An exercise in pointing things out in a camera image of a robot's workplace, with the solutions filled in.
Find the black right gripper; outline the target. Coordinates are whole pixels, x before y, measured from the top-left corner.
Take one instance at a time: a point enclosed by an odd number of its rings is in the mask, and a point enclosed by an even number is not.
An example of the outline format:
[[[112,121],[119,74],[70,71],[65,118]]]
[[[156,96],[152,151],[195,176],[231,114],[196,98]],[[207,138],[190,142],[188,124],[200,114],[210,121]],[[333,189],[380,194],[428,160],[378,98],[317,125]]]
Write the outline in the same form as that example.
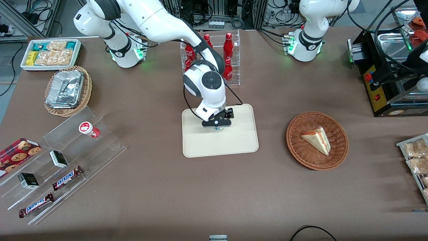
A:
[[[214,128],[220,130],[231,126],[231,119],[234,118],[233,108],[224,109],[216,115],[210,116],[207,122],[202,121],[204,128]]]

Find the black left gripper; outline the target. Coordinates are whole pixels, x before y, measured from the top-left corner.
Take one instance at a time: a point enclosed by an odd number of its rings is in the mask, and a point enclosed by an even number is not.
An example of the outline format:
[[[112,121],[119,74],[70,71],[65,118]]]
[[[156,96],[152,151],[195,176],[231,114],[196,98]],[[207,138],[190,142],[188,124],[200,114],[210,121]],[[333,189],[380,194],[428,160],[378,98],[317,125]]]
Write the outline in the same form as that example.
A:
[[[379,87],[384,84],[393,83],[412,74],[427,75],[428,64],[420,58],[420,55],[426,50],[427,41],[424,41],[409,53],[402,65],[408,67],[410,70],[405,67],[379,67],[376,69],[376,76],[373,77],[372,86]]]

